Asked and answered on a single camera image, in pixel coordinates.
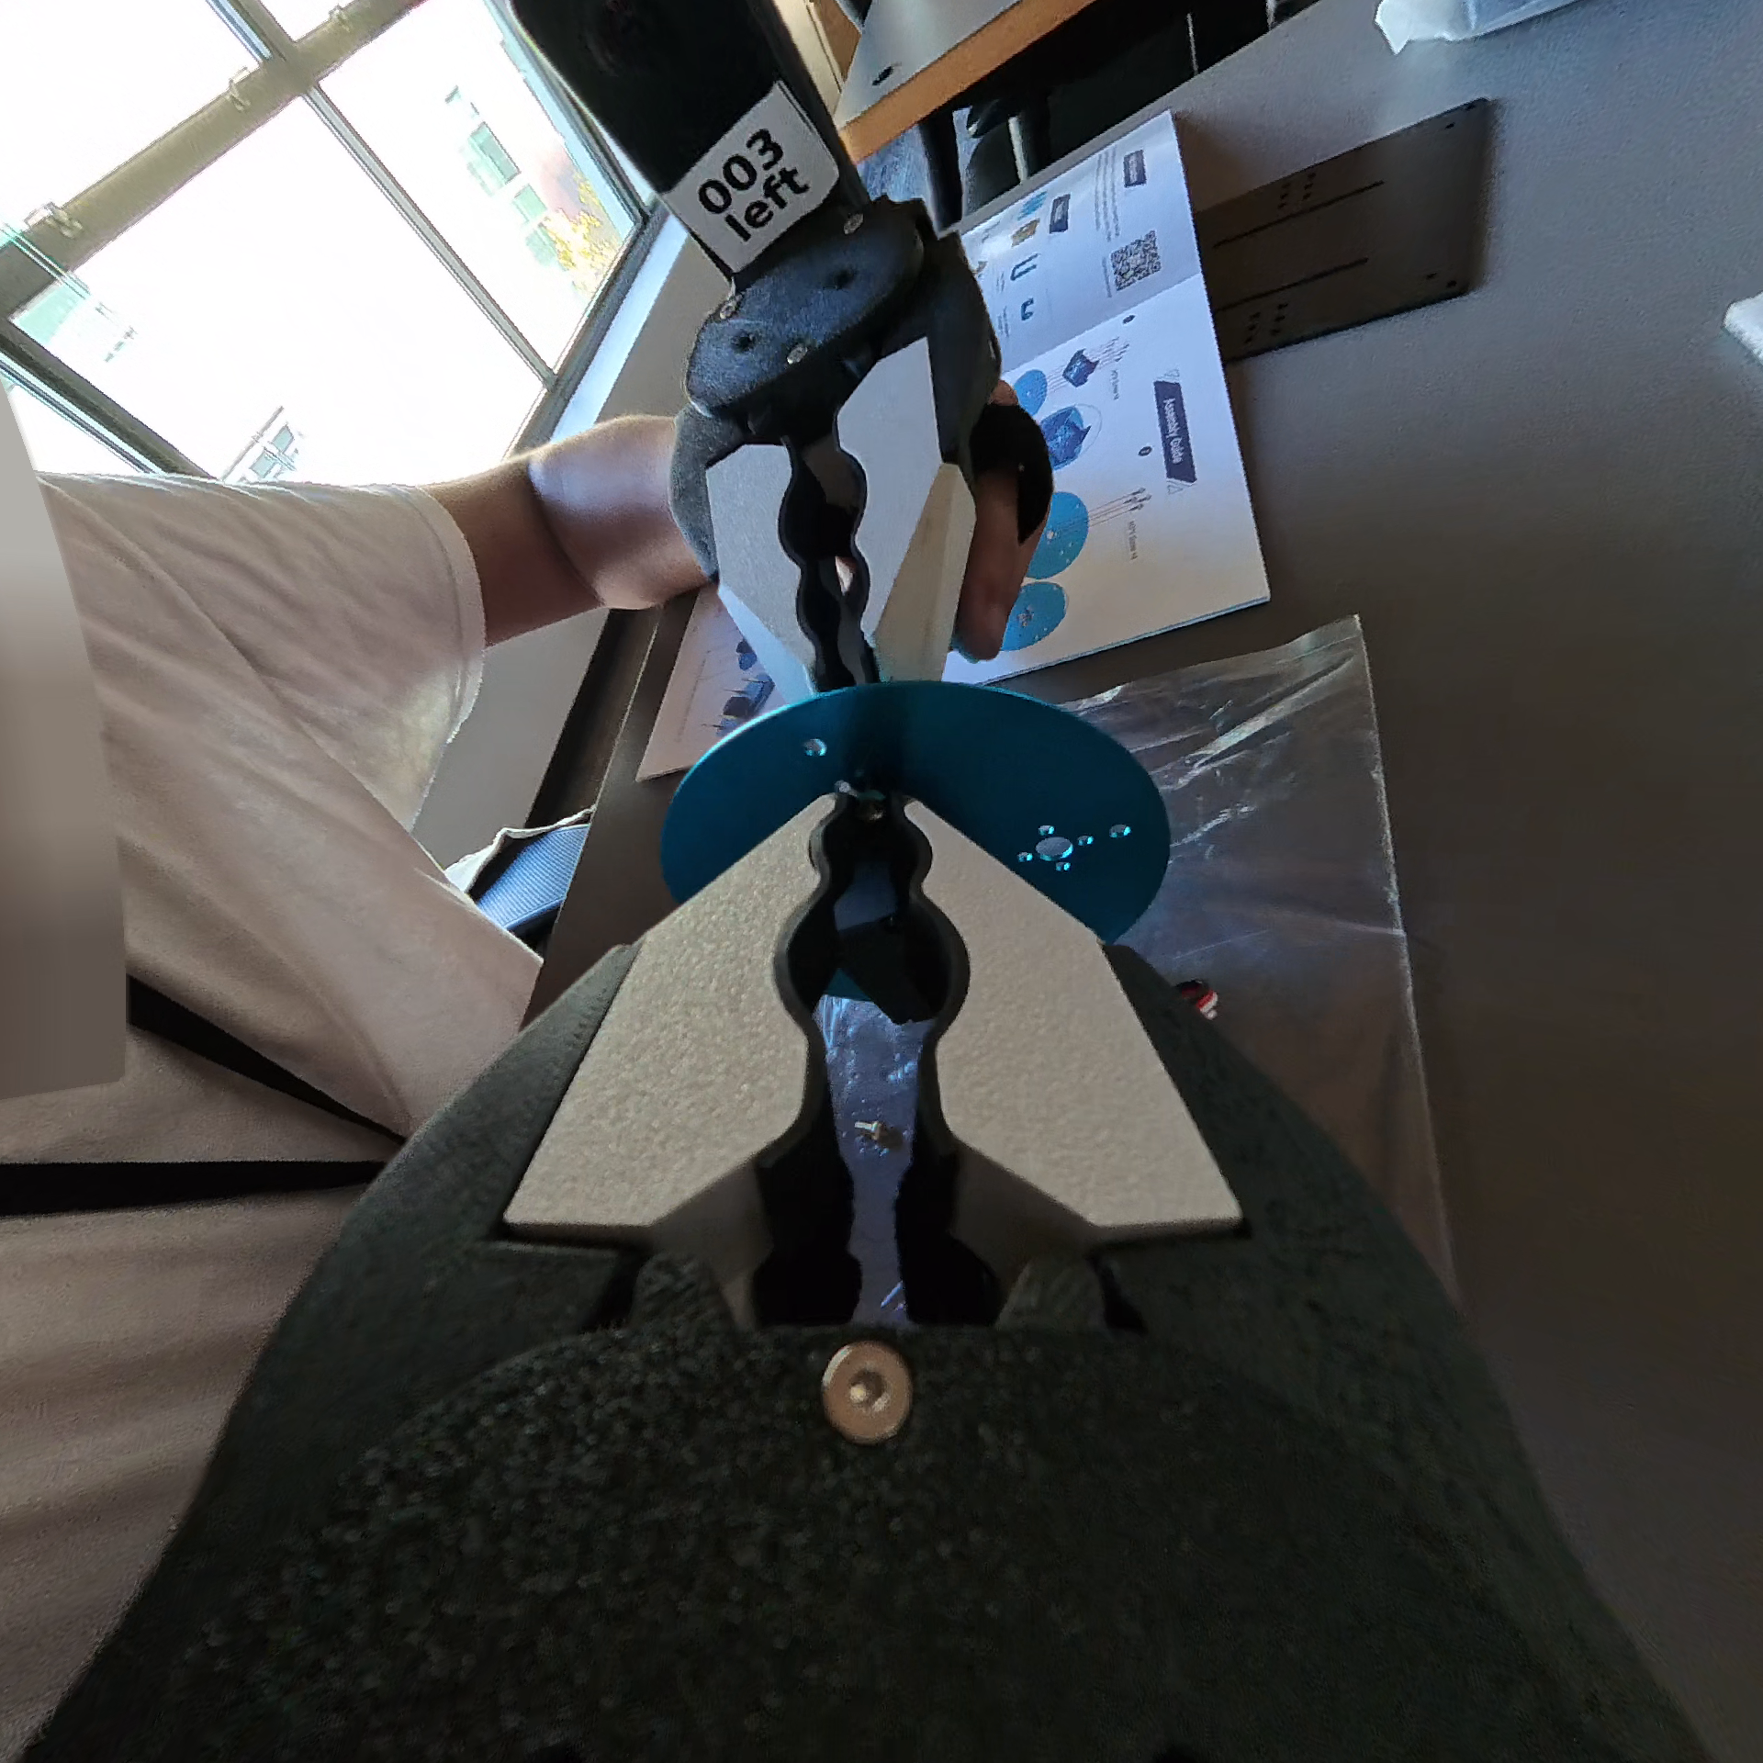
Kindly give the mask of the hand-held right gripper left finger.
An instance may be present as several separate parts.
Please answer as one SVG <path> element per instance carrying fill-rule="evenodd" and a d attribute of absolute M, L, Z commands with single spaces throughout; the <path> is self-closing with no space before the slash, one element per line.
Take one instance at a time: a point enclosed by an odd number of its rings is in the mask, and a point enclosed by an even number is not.
<path fill-rule="evenodd" d="M 852 831 L 812 801 L 653 926 L 503 1215 L 557 1243 L 845 1243 L 850 1178 L 786 948 Z"/>

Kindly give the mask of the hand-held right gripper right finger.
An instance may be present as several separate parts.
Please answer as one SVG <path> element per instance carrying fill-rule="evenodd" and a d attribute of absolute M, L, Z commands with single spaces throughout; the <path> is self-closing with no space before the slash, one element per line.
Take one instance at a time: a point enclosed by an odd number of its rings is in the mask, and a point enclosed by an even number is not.
<path fill-rule="evenodd" d="M 1243 1225 L 1101 938 L 907 801 L 948 992 L 897 1188 L 907 1297 L 1002 1297 L 1046 1253 Z"/>

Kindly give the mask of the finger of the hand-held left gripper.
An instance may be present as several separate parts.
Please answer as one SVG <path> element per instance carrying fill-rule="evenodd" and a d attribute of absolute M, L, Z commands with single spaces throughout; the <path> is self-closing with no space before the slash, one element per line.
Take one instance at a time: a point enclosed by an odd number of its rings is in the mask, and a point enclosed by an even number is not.
<path fill-rule="evenodd" d="M 940 457 L 926 338 L 884 356 L 830 430 L 862 483 L 852 569 L 866 592 L 855 613 L 852 676 L 937 680 L 954 632 L 974 528 L 961 470 Z"/>
<path fill-rule="evenodd" d="M 839 577 L 825 486 L 789 443 L 744 443 L 707 470 L 719 598 L 776 692 L 870 682 L 870 646 Z"/>

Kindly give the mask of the blue round metal plate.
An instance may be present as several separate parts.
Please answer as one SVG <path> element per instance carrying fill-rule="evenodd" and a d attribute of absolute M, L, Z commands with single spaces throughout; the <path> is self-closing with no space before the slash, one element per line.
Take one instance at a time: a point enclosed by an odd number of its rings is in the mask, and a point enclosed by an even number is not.
<path fill-rule="evenodd" d="M 805 696 L 710 749 L 663 827 L 674 902 L 836 791 L 916 800 L 1106 943 L 1167 868 L 1157 784 L 1118 739 L 1051 702 L 910 680 Z"/>

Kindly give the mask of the person's left forearm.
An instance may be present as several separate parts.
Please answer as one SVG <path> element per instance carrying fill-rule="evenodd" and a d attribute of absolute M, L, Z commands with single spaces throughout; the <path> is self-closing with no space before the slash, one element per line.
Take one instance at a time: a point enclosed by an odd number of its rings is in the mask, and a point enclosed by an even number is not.
<path fill-rule="evenodd" d="M 623 416 L 428 494 L 462 534 L 485 643 L 707 585 L 670 513 L 670 416 Z"/>

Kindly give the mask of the dark grey desk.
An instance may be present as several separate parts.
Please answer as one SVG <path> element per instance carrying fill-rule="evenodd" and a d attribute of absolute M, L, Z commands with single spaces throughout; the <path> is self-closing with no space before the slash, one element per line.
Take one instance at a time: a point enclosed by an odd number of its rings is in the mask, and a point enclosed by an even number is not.
<path fill-rule="evenodd" d="M 1760 2 L 1392 55 L 1317 2 L 1172 93 L 1199 208 L 1493 103 L 1472 292 L 1227 370 L 1268 606 L 1355 613 L 1457 1297 L 1601 1592 L 1760 1759 Z"/>

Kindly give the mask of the person's left hand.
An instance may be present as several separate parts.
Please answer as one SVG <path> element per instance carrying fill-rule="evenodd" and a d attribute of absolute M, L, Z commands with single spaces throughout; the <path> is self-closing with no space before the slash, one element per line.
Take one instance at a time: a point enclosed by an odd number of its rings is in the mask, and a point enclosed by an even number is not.
<path fill-rule="evenodd" d="M 1046 525 L 1046 439 L 1010 385 L 998 385 L 968 446 L 974 528 L 961 577 L 954 650 L 984 663 L 1000 650 L 1010 608 Z"/>

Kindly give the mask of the white instruction sheet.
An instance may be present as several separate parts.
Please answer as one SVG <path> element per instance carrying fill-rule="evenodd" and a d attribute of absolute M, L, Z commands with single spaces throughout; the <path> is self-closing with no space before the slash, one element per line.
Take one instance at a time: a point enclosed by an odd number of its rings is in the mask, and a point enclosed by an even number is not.
<path fill-rule="evenodd" d="M 1264 604 L 1174 117 L 946 238 L 978 282 L 998 385 L 1046 439 L 1051 497 L 1000 650 L 965 660 L 951 633 L 940 676 L 1000 680 Z M 859 613 L 862 483 L 833 436 L 792 450 L 845 513 L 828 534 Z"/>

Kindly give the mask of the wooden top table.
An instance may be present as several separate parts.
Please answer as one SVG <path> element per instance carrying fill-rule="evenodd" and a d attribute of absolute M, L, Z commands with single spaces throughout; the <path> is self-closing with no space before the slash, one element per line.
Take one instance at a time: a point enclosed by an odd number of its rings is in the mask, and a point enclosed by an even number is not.
<path fill-rule="evenodd" d="M 870 2 L 833 114 L 852 163 L 928 119 L 1088 2 Z"/>

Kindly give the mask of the clear plastic bag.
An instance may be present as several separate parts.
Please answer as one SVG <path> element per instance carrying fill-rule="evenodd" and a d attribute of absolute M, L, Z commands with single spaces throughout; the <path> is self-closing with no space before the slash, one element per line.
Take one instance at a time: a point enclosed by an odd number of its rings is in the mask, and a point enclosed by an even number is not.
<path fill-rule="evenodd" d="M 1172 861 L 1126 936 L 1355 1165 L 1457 1300 L 1376 696 L 1351 613 L 1069 702 L 1159 791 Z"/>

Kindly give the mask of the black flat metal plate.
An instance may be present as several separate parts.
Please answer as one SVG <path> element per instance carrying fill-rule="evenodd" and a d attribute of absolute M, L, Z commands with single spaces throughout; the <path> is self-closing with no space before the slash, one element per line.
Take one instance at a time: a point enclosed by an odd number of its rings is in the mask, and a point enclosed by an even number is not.
<path fill-rule="evenodd" d="M 1470 292 L 1493 117 L 1467 99 L 1196 214 L 1223 365 Z"/>

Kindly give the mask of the large glass window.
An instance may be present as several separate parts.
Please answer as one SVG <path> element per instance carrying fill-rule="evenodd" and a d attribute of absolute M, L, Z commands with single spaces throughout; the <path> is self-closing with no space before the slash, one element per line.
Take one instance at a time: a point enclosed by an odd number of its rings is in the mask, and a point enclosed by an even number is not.
<path fill-rule="evenodd" d="M 509 2 L 3 2 L 41 471 L 441 481 L 549 436 L 648 187 Z"/>

